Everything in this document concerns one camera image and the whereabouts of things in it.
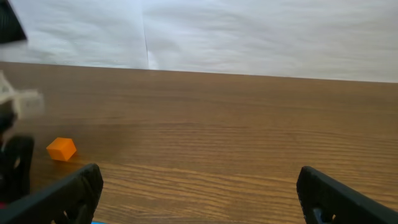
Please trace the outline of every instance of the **white wall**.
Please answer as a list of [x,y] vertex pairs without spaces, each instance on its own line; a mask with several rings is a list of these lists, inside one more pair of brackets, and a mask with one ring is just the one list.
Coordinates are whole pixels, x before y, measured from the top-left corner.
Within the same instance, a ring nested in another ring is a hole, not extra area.
[[30,41],[0,60],[398,82],[396,0],[12,3]]

